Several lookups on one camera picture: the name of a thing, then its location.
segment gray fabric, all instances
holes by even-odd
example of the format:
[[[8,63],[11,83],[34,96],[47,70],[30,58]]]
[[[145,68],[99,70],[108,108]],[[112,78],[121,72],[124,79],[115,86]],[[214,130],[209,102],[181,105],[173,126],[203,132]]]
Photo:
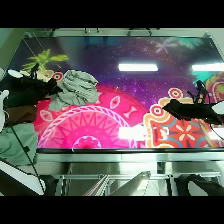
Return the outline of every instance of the gray fabric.
[[[86,72],[68,70],[58,83],[63,90],[52,96],[49,110],[60,111],[66,106],[84,106],[98,100],[98,81]]]
[[[28,155],[33,161],[37,149],[37,133],[31,123],[13,126],[23,146],[28,146]],[[0,133],[0,157],[15,166],[30,164],[11,128],[5,128]]]

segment green fabric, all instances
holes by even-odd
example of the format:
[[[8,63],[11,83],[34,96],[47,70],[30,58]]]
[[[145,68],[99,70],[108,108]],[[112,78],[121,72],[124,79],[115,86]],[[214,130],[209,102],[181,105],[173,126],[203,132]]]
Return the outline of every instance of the green fabric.
[[[34,131],[34,125],[31,123],[18,124],[13,126],[13,128],[23,146],[29,147],[30,151],[28,155],[33,161],[38,141],[37,133]],[[0,157],[15,166],[30,164],[11,128],[5,128],[0,133]]]

